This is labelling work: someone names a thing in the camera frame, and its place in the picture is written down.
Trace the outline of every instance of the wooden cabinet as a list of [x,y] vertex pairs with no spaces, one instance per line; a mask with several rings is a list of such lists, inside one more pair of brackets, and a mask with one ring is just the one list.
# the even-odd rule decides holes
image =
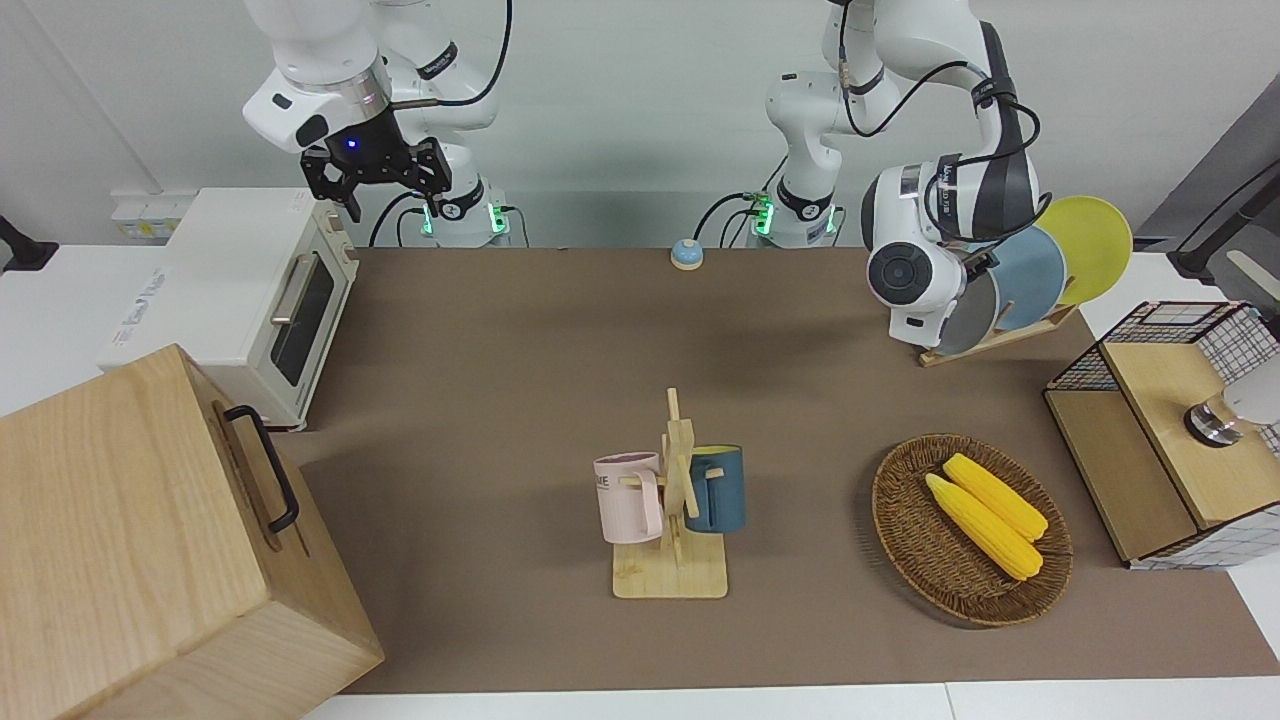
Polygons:
[[170,346],[0,419],[0,717],[296,719],[381,661],[297,468],[228,410]]
[[1280,548],[1280,461],[1258,433],[1213,448],[1183,424],[1222,389],[1194,343],[1105,342],[1115,389],[1044,393],[1121,560],[1230,566]]

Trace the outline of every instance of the yellow corn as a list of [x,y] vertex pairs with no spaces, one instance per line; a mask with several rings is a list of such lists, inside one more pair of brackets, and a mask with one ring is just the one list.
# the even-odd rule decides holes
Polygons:
[[1010,578],[1025,580],[1039,573],[1041,565],[1044,564],[1039,551],[986,505],[978,502],[978,498],[933,473],[924,475],[924,482],[929,483],[938,506],[955,520],[974,544],[987,553],[987,557],[1009,573]]
[[1004,480],[992,475],[989,470],[974,462],[965,455],[956,452],[947,460],[942,469],[947,475],[969,495],[977,497],[1001,520],[1024,538],[1036,542],[1044,537],[1048,529],[1048,520],[1041,515],[1039,510],[1032,507],[1030,502],[1023,500],[1014,488]]

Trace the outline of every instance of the brown table mat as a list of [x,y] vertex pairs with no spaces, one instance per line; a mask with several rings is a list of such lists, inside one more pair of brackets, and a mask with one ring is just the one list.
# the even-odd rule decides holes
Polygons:
[[[1041,398],[1082,320],[920,369],[860,250],[370,251],[303,464],[387,662],[360,693],[699,688],[1280,670],[1230,578],[1130,571]],[[721,601],[609,592],[591,460],[658,450],[664,388],[699,442],[744,446],[748,527]],[[922,610],[864,519],[922,433],[1025,465],[1075,541],[1062,601],[972,630]]]

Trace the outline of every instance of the blue mug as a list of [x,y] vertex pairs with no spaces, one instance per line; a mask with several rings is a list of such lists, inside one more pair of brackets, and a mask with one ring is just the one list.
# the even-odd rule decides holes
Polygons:
[[685,515],[685,527],[695,533],[732,533],[746,524],[746,488],[742,480],[742,448],[736,445],[704,445],[694,448],[689,464],[698,498],[698,518]]

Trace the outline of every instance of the woven tray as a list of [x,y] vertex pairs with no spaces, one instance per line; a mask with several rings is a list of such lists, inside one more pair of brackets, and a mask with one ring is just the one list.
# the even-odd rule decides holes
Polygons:
[[[1048,519],[1036,541],[1044,556],[1027,582],[1006,575],[938,507],[925,473],[963,452],[1018,491]],[[1047,612],[1071,577],[1071,536],[1053,498],[1021,465],[995,447],[954,434],[922,436],[895,447],[872,484],[876,534],[911,588],[945,612],[982,626],[1012,625]]]

